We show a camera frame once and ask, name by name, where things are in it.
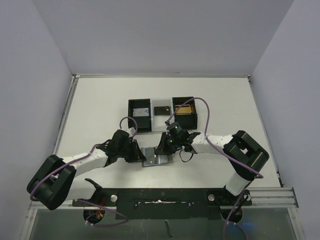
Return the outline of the grey card holder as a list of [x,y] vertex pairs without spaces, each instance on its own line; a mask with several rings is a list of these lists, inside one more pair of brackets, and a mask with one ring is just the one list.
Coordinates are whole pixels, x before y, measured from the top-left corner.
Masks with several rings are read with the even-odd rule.
[[171,155],[157,155],[154,147],[143,147],[141,148],[141,152],[146,158],[146,160],[141,163],[143,168],[163,166],[173,163],[173,157]]

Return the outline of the black white sorting tray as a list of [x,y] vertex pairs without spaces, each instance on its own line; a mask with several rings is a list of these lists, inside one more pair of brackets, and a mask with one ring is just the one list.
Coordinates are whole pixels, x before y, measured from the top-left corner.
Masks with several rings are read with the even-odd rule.
[[160,133],[166,130],[165,122],[178,122],[183,129],[198,128],[198,114],[191,96],[172,98],[130,99],[128,101],[128,126],[137,132]]

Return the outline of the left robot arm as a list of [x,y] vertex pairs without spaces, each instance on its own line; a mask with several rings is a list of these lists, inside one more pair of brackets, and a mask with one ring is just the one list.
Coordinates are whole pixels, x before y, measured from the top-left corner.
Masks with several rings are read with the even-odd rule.
[[65,201],[77,199],[84,199],[95,206],[102,199],[98,184],[89,178],[79,183],[74,179],[91,170],[108,167],[118,159],[127,163],[146,160],[130,131],[118,129],[111,139],[95,144],[89,152],[69,157],[48,156],[26,190],[32,201],[42,203],[49,210],[57,209]]

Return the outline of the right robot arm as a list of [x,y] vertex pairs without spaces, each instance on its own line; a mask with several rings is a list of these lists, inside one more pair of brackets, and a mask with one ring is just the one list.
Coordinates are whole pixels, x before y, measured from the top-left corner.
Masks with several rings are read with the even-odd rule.
[[267,151],[244,130],[230,135],[189,133],[182,129],[179,123],[174,122],[161,134],[159,145],[154,152],[156,155],[170,156],[177,151],[194,155],[221,154],[230,161],[234,174],[222,192],[223,200],[230,205],[239,201],[241,192],[253,180],[263,178],[260,171],[270,158]]

